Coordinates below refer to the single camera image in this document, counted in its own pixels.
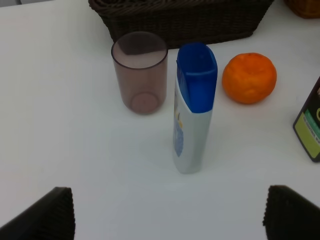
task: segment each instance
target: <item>dark brown basket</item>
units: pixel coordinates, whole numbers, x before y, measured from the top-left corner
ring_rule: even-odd
[[[320,0],[284,0],[291,10],[306,19],[320,18]]]
[[[169,48],[249,37],[274,0],[89,0],[116,41],[146,31]]]

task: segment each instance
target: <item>cup rim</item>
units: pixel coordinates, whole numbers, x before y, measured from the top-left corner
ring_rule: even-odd
[[[156,36],[157,38],[161,39],[161,40],[163,41],[164,45],[165,45],[165,48],[166,48],[166,53],[165,53],[163,59],[161,59],[159,62],[157,62],[156,64],[154,64],[154,65],[152,65],[152,66],[147,66],[147,67],[142,67],[142,68],[135,68],[135,67],[125,66],[125,65],[123,65],[122,63],[120,63],[118,60],[116,60],[116,58],[115,58],[115,56],[114,56],[114,47],[115,47],[116,43],[117,43],[121,38],[123,38],[123,37],[125,37],[125,36],[127,36],[127,35],[129,35],[129,34],[134,34],[134,33],[146,33],[146,34],[151,34],[151,35],[154,35],[154,36]],[[122,67],[124,67],[124,68],[126,68],[126,69],[130,69],[130,70],[146,70],[146,69],[154,68],[154,67],[158,66],[159,64],[161,64],[161,63],[167,58],[168,52],[169,52],[169,49],[168,49],[168,45],[167,45],[166,41],[163,40],[163,38],[160,37],[159,35],[157,35],[157,34],[155,34],[155,33],[153,33],[153,32],[149,32],[149,31],[132,31],[132,32],[126,33],[126,34],[122,35],[121,37],[119,37],[118,40],[115,41],[115,42],[112,44],[112,48],[111,48],[111,56],[112,56],[113,60],[114,60],[118,65],[120,65],[120,66],[122,66]]]

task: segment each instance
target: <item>blue bottle cap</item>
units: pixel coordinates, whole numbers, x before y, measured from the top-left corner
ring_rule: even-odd
[[[214,53],[203,43],[190,43],[180,48],[176,62],[180,92],[190,111],[211,111],[218,77]]]

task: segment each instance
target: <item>orange basket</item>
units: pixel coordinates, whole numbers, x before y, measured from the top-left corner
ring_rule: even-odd
[[[291,10],[306,19],[320,18],[320,0],[284,0]]]

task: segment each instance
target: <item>black object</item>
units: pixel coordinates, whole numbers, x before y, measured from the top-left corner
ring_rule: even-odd
[[[263,225],[268,240],[320,240],[320,208],[287,186],[271,186]]]
[[[113,41],[146,31],[170,49],[249,37],[274,0],[88,0]]]
[[[314,163],[320,163],[320,77],[293,124],[304,150]]]
[[[0,240],[73,240],[76,222],[71,188],[55,187],[0,228]]]

